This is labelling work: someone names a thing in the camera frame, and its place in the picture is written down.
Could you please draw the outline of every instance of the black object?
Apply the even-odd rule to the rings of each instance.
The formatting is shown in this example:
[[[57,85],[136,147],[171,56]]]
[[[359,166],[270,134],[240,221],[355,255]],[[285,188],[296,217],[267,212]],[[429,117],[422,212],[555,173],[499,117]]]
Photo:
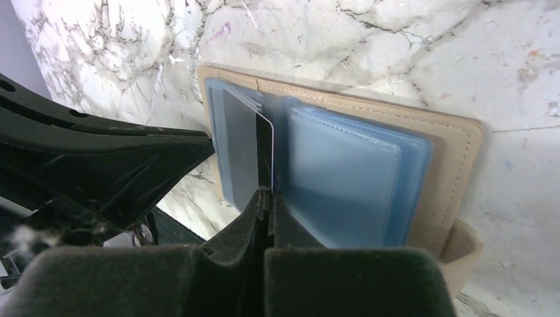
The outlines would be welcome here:
[[[160,244],[42,252],[0,316],[454,316],[429,255],[328,250],[269,189],[202,243],[154,206],[213,153],[206,134],[80,114],[3,76],[0,88],[0,196],[35,211],[18,222],[106,226],[66,236],[89,245],[146,219]]]

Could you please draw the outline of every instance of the marble surface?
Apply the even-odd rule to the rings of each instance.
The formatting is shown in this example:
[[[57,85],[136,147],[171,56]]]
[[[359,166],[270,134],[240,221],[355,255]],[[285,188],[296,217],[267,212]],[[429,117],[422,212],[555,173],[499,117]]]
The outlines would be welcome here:
[[[82,112],[207,129],[195,70],[214,63],[481,120],[460,218],[486,247],[458,310],[558,316],[560,1],[12,2],[52,98]],[[160,203],[204,238],[236,217],[214,176]]]

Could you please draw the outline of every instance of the wallet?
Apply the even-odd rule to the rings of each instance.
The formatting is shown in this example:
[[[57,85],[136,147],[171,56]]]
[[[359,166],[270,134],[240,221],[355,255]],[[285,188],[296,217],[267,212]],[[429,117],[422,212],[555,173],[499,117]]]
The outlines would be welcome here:
[[[269,188],[327,248],[416,246],[444,264],[452,295],[466,282],[481,244],[456,214],[478,122],[210,66],[198,75],[217,189],[238,210]]]

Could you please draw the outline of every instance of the white marble table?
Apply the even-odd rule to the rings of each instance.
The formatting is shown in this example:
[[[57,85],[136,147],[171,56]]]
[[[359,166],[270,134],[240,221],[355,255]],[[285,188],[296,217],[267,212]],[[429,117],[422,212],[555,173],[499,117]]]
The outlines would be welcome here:
[[[560,313],[560,1],[12,0],[52,98],[206,129],[196,67],[480,119],[460,218],[485,252],[464,316]],[[160,207],[209,238],[237,212],[203,164]]]

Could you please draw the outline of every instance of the beige wallet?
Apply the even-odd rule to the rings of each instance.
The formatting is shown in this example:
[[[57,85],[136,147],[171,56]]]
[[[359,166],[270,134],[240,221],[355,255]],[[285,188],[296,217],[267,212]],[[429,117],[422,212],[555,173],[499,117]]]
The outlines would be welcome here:
[[[263,93],[292,96],[303,103],[342,114],[404,127],[429,137],[434,145],[433,155],[407,244],[426,249],[437,257],[442,263],[450,294],[453,297],[458,295],[482,249],[474,231],[456,219],[482,142],[483,130],[479,123],[468,118],[341,96],[210,66],[199,67],[198,77],[201,91],[206,91],[205,79],[222,79]],[[203,104],[208,114],[205,94]],[[221,193],[219,180],[216,184]]]

